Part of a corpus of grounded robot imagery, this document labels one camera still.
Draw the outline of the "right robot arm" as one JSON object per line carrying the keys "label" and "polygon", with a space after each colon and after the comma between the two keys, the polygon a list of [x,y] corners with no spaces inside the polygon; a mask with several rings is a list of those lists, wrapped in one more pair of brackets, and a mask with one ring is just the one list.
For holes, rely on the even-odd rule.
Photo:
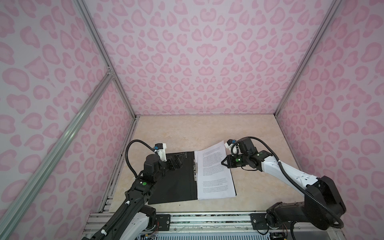
{"label": "right robot arm", "polygon": [[298,191],[302,202],[277,202],[266,211],[265,224],[269,229],[278,229],[285,223],[310,223],[320,230],[342,229],[341,217],[346,213],[346,205],[334,183],[327,177],[316,177],[285,164],[278,155],[261,139],[244,137],[228,140],[225,147],[230,154],[222,161],[229,168],[251,167],[253,172],[269,174]]}

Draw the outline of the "blue folder black inside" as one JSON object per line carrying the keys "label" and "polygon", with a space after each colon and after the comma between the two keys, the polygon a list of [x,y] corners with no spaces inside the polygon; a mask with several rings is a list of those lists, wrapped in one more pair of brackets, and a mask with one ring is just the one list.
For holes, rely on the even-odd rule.
{"label": "blue folder black inside", "polygon": [[195,155],[185,152],[186,159],[181,169],[169,172],[156,186],[150,205],[198,200]]}

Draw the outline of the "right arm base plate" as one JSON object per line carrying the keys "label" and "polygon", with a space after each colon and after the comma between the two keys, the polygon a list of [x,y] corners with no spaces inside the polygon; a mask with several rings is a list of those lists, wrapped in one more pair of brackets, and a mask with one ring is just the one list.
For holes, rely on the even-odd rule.
{"label": "right arm base plate", "polygon": [[271,228],[267,223],[266,213],[252,213],[250,214],[250,219],[253,230],[259,230],[260,232],[266,230],[283,230],[283,226]]}

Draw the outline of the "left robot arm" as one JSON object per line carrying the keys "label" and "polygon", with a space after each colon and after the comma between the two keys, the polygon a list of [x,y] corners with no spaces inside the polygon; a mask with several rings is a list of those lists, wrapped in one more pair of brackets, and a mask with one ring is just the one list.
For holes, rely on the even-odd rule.
{"label": "left robot arm", "polygon": [[144,230],[158,227],[156,209],[147,205],[157,183],[169,172],[182,168],[186,153],[169,154],[165,161],[157,154],[146,157],[142,174],[125,192],[125,200],[90,240],[134,240]]}

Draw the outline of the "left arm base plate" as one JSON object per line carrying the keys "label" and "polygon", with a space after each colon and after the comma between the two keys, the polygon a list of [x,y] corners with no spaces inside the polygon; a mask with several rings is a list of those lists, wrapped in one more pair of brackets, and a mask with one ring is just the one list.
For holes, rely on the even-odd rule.
{"label": "left arm base plate", "polygon": [[171,215],[169,214],[156,214],[149,217],[149,224],[146,231],[169,231],[171,223]]}

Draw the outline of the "paper sheet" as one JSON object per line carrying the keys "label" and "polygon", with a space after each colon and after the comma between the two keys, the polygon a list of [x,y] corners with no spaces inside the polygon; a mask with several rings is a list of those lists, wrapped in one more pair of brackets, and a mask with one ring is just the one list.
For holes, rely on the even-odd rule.
{"label": "paper sheet", "polygon": [[198,200],[234,198],[237,195],[231,170],[222,165],[226,157],[223,141],[195,151]]}

